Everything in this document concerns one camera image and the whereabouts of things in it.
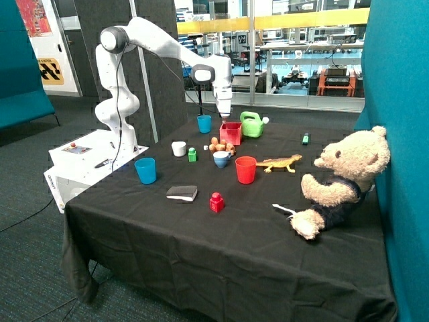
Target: blue cup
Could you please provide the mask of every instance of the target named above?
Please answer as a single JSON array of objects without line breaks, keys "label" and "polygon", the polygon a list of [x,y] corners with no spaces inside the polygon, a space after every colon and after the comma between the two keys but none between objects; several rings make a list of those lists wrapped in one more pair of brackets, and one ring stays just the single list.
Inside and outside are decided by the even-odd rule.
[{"label": "blue cup", "polygon": [[212,117],[209,115],[200,115],[196,118],[201,133],[208,133],[212,129]]},{"label": "blue cup", "polygon": [[143,184],[151,184],[156,180],[156,166],[153,158],[142,158],[135,162],[135,169]]},{"label": "blue cup", "polygon": [[230,152],[226,152],[226,151],[217,151],[213,154],[213,160],[214,163],[219,167],[219,168],[224,168],[227,166],[228,160],[231,157],[231,153]]}]

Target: gray partition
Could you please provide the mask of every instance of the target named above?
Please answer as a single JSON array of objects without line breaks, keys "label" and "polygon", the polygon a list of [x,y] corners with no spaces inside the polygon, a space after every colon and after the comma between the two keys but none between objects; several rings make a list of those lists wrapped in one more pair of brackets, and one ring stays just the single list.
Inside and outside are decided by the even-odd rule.
[{"label": "gray partition", "polygon": [[[128,0],[74,0],[80,26],[88,52],[93,76],[100,100],[111,97],[99,81],[95,48],[100,42],[100,33],[112,25],[127,25],[131,20],[131,8]],[[173,0],[135,0],[137,15],[155,23],[177,39],[176,8]],[[149,89],[154,106],[158,137],[162,139],[180,125],[186,123],[186,108],[181,63],[178,60],[164,58],[166,64],[180,77],[177,79],[162,61],[144,52]],[[131,92],[140,100],[140,109],[131,115],[128,123],[134,126],[140,145],[150,146],[154,135],[149,118],[149,109],[141,65],[137,50],[126,53],[122,60],[125,79]]]}]

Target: green marker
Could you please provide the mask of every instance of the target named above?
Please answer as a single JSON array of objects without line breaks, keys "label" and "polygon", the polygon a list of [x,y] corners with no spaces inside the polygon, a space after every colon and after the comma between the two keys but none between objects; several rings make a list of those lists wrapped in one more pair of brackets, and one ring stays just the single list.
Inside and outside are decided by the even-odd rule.
[{"label": "green marker", "polygon": [[302,144],[306,146],[309,141],[310,141],[310,137],[308,136],[308,133],[305,133],[304,137],[302,138]]}]

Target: yellow warning sign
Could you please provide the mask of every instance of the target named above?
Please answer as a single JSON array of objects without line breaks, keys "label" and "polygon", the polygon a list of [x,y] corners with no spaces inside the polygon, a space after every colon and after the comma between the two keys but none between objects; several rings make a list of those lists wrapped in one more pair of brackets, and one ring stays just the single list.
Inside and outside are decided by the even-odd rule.
[{"label": "yellow warning sign", "polygon": [[38,59],[38,62],[43,85],[64,84],[60,64],[55,58],[41,58]]}]

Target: blue teacup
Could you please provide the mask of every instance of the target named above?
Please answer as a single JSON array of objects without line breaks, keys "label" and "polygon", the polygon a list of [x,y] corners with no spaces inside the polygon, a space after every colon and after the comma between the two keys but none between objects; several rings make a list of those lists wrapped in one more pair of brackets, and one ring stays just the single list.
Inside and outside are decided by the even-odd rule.
[{"label": "blue teacup", "polygon": [[231,153],[226,151],[217,151],[213,154],[214,163],[219,168],[224,168],[227,165],[227,162],[230,157]]}]

